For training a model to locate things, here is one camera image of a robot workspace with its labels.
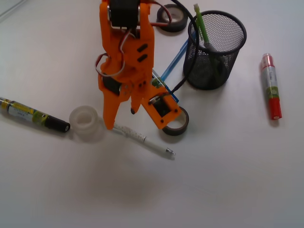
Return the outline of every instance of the black wire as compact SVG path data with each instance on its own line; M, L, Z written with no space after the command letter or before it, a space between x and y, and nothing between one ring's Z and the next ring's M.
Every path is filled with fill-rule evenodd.
M187 8L184 7L183 4L181 4L179 1L177 1L177 0L171 0L171 1L173 1L176 5L178 5L180 8L182 8L186 12L186 14L188 15L188 17L189 17L189 19L190 19L190 21L191 21L191 23L194 27L195 35L196 35L195 52L194 52L193 61L191 63L191 66L190 66L188 72L185 74L185 77L175 86L174 89L171 90L170 93L164 94L164 95L160 96L160 98L164 97L166 95L172 95L174 92L176 92L187 81L187 79L189 78L189 76L191 74L192 69L194 68L194 65L195 65L195 62L196 62L196 59L197 59L198 53L199 53L199 47L200 47L199 29L196 25L196 22L195 22L193 16L189 12L189 10L187 10Z

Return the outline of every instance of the orange 3d printed part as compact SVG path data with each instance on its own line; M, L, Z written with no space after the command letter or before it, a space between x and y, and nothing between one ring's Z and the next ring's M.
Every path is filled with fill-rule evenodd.
M106 51L96 62L99 89L104 94L104 122L113 129L121 102L131 97L131 112L142 104L159 129L181 110L164 87L151 85L154 64L154 30L149 22L149 1L102 0L100 24ZM102 56L106 61L99 65Z

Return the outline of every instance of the battery label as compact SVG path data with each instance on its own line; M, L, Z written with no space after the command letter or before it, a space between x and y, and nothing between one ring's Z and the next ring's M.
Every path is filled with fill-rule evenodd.
M279 98L279 90L276 80L276 68L273 66L266 67L263 70L263 78L266 82L266 93L268 98Z
M33 123L44 126L47 117L47 114L42 113L40 111L35 111L33 115Z
M15 117L21 117L22 119L32 122L33 114L36 110L32 109L30 107L27 107L23 104L20 104L18 102L12 101L10 103L8 111L9 111L9 114L11 114Z
M17 109L13 106L9 107L9 114L15 117L21 117L22 119L25 119L27 121L32 122L33 119L33 115L31 115L30 113L24 112L20 109Z

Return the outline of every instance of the green pen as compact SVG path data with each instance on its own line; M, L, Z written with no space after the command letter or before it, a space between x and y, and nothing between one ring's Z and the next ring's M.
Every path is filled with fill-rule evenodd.
M203 36L205 47L210 51L215 51L215 48L209 42L209 38L208 38L207 31L206 31L206 28L205 28L204 20L203 20L203 17L201 15L201 13L200 13L200 8L199 8L198 4L194 4L194 10L196 12L196 17L197 17L196 24L199 27L201 35ZM219 79L219 71L217 69L217 63L215 61L214 55L211 54L211 53L209 54L209 60L210 60L210 63L212 65L212 68L213 68L213 71L214 71L215 79L216 79L217 83L219 83L220 79Z

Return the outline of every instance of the black mesh pen holder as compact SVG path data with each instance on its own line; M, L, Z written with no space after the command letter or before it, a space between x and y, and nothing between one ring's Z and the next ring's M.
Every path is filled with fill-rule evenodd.
M229 78L239 50L246 42L244 25L231 14L222 11L205 11L202 17L209 44L199 36L200 49L188 82L197 89L212 90L222 86ZM188 46L183 72L187 74L194 59L195 30L188 27Z

